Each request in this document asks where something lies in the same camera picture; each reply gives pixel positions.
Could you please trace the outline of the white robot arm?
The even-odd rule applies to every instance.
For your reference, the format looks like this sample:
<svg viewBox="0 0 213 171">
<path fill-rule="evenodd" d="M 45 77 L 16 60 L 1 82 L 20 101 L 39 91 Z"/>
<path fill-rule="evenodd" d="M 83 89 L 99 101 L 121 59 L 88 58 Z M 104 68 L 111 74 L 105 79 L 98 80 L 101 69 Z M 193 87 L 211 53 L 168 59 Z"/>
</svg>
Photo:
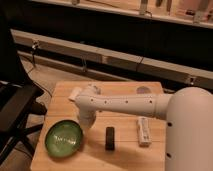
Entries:
<svg viewBox="0 0 213 171">
<path fill-rule="evenodd" d="M 173 94 L 102 95 L 89 85 L 77 91 L 78 119 L 89 128 L 95 112 L 154 117 L 166 122 L 165 171 L 213 171 L 213 94 L 198 87 Z"/>
</svg>

